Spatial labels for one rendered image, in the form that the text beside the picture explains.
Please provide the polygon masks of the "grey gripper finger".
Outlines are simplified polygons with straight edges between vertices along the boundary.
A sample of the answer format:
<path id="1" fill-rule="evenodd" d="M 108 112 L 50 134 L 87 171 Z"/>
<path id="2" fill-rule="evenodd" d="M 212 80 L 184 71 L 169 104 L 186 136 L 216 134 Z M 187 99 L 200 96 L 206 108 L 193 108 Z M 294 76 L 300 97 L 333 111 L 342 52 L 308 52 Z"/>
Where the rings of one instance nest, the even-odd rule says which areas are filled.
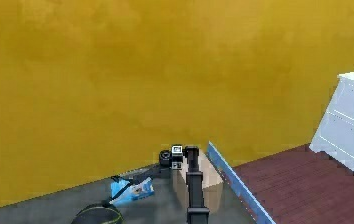
<path id="1" fill-rule="evenodd" d="M 137 174 L 129 178 L 112 176 L 110 191 L 111 195 L 102 201 L 104 206 L 120 206 L 155 194 L 153 179 L 148 174 Z"/>
<path id="2" fill-rule="evenodd" d="M 128 175 L 111 176 L 111 179 L 116 182 L 118 182 L 119 180 L 126 180 L 129 182 L 142 182 L 148 177 L 152 177 L 154 173 L 155 170 L 153 168 L 147 170 L 135 170 L 134 172 L 129 173 Z"/>

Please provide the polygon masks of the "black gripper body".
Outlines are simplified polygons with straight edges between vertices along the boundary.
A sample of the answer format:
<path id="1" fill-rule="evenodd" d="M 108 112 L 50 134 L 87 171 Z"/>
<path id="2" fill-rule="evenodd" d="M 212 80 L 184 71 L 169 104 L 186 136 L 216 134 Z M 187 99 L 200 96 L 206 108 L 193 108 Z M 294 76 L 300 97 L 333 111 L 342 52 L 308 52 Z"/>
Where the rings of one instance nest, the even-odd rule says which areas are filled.
<path id="1" fill-rule="evenodd" d="M 158 154 L 158 163 L 155 166 L 156 174 L 167 174 L 171 171 L 172 153 L 169 150 L 162 150 Z"/>

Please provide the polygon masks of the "blue and white box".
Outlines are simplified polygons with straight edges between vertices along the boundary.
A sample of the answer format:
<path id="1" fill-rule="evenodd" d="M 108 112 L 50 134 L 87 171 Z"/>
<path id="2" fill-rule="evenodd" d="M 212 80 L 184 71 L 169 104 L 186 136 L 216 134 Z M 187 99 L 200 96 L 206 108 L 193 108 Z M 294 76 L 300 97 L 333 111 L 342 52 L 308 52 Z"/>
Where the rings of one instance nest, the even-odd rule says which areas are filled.
<path id="1" fill-rule="evenodd" d="M 126 180 L 112 181 L 110 188 L 110 203 L 115 206 L 128 204 L 154 194 L 153 180 L 150 177 L 137 184 Z"/>

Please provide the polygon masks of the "tan cardboard box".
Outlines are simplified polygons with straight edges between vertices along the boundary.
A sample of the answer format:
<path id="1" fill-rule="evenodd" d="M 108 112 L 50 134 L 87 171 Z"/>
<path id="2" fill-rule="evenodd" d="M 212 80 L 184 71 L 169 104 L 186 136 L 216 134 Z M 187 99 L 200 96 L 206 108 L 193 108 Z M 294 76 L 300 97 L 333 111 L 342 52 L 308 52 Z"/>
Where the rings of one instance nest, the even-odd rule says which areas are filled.
<path id="1" fill-rule="evenodd" d="M 220 206 L 223 192 L 223 179 L 218 174 L 206 154 L 200 150 L 198 165 L 203 173 L 202 190 L 204 205 L 211 213 L 216 213 Z M 183 159 L 181 170 L 172 171 L 173 189 L 183 209 L 189 205 L 188 186 L 186 184 L 186 172 L 188 171 L 187 159 Z"/>

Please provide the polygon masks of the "grey table with blue edge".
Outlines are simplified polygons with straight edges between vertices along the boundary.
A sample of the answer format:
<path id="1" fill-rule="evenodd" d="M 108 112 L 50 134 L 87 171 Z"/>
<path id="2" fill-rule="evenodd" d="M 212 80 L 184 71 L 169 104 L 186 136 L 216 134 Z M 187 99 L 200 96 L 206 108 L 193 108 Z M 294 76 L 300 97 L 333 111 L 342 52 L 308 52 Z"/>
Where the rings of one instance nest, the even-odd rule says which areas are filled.
<path id="1" fill-rule="evenodd" d="M 253 219 L 256 224 L 276 224 L 214 145 L 210 144 L 204 153 L 223 179 L 223 185 L 227 183 L 232 189 L 229 195 L 235 205 L 244 197 L 257 214 Z M 147 170 L 157 163 L 136 170 Z M 153 179 L 153 196 L 115 206 L 124 224 L 187 224 L 187 209 L 182 208 L 173 189 L 172 171 L 164 178 Z M 0 224 L 70 224 L 83 208 L 102 204 L 111 195 L 110 184 L 111 177 L 0 207 Z M 226 195 L 223 188 L 219 209 L 209 213 L 208 224 L 240 224 L 244 220 L 228 216 Z"/>

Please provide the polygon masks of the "white chest of drawers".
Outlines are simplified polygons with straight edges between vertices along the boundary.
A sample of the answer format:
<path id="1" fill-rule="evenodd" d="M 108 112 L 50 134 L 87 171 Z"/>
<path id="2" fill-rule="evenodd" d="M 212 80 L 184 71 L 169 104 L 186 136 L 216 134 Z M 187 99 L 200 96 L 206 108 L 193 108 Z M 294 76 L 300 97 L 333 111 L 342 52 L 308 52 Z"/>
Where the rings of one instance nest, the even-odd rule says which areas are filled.
<path id="1" fill-rule="evenodd" d="M 338 78 L 309 148 L 327 153 L 354 172 L 354 71 Z"/>

